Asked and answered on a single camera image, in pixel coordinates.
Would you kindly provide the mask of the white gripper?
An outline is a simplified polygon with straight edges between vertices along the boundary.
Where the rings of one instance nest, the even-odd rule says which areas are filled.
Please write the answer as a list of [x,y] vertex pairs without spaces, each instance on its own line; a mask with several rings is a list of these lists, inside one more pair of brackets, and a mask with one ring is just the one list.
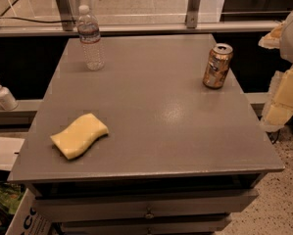
[[[293,11],[284,22],[259,41],[266,49],[279,49],[282,59],[293,64]],[[269,85],[260,126],[265,132],[276,132],[293,116],[293,66],[286,72],[277,71]]]

